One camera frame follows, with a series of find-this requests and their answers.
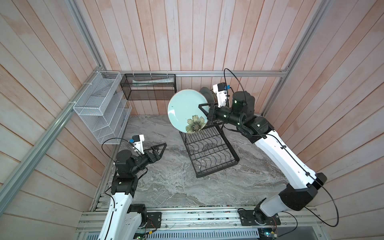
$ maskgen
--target flower petal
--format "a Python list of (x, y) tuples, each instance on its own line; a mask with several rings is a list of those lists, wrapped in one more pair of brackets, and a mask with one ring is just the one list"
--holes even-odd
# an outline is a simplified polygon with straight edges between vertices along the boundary
[(203, 117), (200, 117), (200, 118), (199, 118), (199, 122), (200, 122), (201, 125), (204, 125), (204, 123), (205, 123), (204, 118), (203, 118)]
[(185, 127), (185, 130), (187, 131), (187, 133), (194, 133), (195, 131), (193, 130), (192, 126), (188, 125)]

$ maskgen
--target plate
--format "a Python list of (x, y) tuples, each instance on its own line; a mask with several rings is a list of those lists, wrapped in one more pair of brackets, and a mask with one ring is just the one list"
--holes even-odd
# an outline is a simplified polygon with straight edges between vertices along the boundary
[(207, 117), (199, 109), (199, 104), (207, 103), (198, 91), (185, 89), (172, 96), (168, 104), (168, 118), (179, 131), (194, 133), (207, 124)]

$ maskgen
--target flower on plate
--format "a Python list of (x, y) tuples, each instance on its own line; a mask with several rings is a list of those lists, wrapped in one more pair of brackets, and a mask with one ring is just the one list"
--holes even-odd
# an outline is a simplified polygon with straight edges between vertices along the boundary
[(194, 133), (200, 131), (205, 126), (205, 121), (203, 117), (193, 115), (192, 119), (187, 120), (188, 125), (185, 127), (187, 133)]

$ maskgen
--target marble countertop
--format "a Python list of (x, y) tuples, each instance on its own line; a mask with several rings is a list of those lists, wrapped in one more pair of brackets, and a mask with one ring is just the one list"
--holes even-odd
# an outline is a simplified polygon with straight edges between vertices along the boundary
[[(181, 136), (168, 116), (131, 116), (125, 139), (144, 134), (144, 149), (167, 143), (162, 159), (150, 164), (139, 180), (134, 203), (147, 207), (256, 205), (285, 188), (287, 179), (263, 151), (239, 133), (224, 132), (240, 157), (239, 164), (196, 178)], [(132, 148), (122, 142), (120, 150), (128, 147)]]

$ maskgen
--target white wire rack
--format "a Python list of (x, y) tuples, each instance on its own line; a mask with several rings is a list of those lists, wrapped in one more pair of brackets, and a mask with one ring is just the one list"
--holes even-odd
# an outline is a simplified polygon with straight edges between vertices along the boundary
[[(131, 106), (124, 108), (123, 91), (113, 94), (120, 80), (119, 72), (99, 72), (73, 107), (100, 144), (121, 137), (131, 113)], [(120, 139), (105, 142), (119, 143)]]

